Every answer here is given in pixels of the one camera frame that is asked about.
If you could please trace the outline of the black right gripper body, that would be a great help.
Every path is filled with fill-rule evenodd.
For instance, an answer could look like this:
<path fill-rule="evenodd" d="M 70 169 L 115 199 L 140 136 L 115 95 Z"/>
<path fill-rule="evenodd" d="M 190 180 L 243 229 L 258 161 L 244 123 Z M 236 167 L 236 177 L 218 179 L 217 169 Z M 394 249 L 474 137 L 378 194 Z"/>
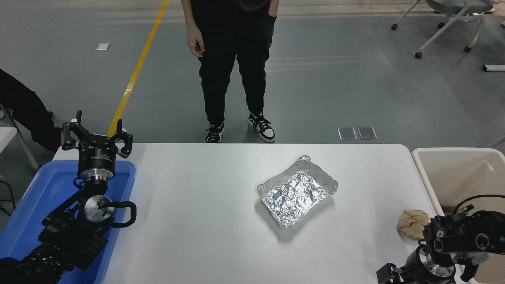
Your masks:
<path fill-rule="evenodd" d="M 406 259 L 402 266 L 401 276 L 405 282 L 417 284 L 436 284 L 437 276 L 434 274 L 434 263 L 425 247 L 418 247 Z"/>

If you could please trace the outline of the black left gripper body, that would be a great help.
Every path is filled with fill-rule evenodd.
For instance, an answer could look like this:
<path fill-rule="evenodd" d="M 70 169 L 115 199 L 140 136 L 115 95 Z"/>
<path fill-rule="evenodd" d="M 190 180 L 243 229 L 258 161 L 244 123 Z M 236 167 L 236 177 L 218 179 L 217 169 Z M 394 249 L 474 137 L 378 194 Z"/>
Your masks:
<path fill-rule="evenodd" d="M 78 144 L 78 176 L 116 175 L 116 155 L 118 147 L 108 141 L 105 136 L 97 136 L 89 140 L 82 140 Z"/>

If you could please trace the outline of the person's right hand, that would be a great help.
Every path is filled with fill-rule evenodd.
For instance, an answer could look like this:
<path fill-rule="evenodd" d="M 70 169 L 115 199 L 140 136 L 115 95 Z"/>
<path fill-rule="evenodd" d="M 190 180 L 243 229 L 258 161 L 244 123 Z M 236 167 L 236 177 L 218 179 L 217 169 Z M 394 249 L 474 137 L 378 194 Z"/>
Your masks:
<path fill-rule="evenodd" d="M 204 56 L 204 41 L 200 29 L 195 23 L 187 25 L 187 46 L 197 58 Z"/>

